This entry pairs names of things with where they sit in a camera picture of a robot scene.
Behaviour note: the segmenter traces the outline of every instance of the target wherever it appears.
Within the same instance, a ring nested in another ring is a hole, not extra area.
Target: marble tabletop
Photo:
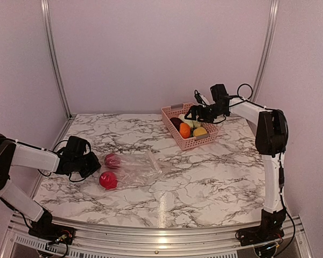
[[[52,175],[43,179],[34,200],[56,217],[116,226],[210,227],[258,221],[265,186],[254,136],[242,118],[228,117],[218,127],[214,143],[183,152],[159,114],[79,114],[65,139],[87,139],[98,156],[150,150],[171,169],[149,185],[110,191],[98,184],[99,172],[80,183]]]

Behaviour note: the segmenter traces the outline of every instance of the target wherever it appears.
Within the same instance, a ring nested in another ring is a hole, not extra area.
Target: red apple
[[[114,154],[110,153],[104,158],[104,164],[111,169],[116,169],[120,167],[121,161],[120,158]]]
[[[117,187],[117,177],[111,171],[105,171],[99,177],[99,184],[105,189],[115,189]]]

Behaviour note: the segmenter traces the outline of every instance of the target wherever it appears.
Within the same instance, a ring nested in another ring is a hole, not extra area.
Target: toy fruit
[[[187,123],[190,126],[190,128],[194,127],[193,120],[185,119],[185,114],[180,114],[178,118],[181,119],[183,123]]]
[[[205,128],[199,127],[194,130],[193,136],[196,137],[196,136],[204,135],[206,133],[207,133],[207,130]]]
[[[120,167],[121,161],[116,154],[110,153],[110,154],[106,155],[106,157],[104,158],[104,164],[108,168],[116,169],[116,168]]]
[[[111,171],[106,171],[99,177],[99,184],[105,189],[115,189],[117,187],[117,177]]]
[[[186,123],[181,123],[179,125],[179,133],[182,135],[183,138],[189,138],[191,134],[190,126]]]
[[[183,123],[183,121],[178,117],[172,117],[170,118],[170,121],[176,127],[177,131],[179,131],[179,125]]]
[[[201,122],[199,122],[199,121],[193,121],[193,124],[194,124],[195,128],[201,127]]]

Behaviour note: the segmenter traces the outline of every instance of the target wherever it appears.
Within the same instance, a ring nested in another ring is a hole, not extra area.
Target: orange
[[[183,138],[185,138],[185,139],[189,138],[190,134],[191,134],[189,124],[181,123],[179,125],[179,133],[182,135]]]

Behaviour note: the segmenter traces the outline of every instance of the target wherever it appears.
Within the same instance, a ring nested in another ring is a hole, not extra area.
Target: white vegetable
[[[201,127],[201,122],[199,122],[199,121],[193,121],[193,124],[194,124],[195,128]]]
[[[190,128],[194,128],[193,120],[185,119],[184,116],[185,116],[185,114],[180,114],[178,116],[178,118],[181,119],[183,121],[183,123],[187,123],[190,126]]]

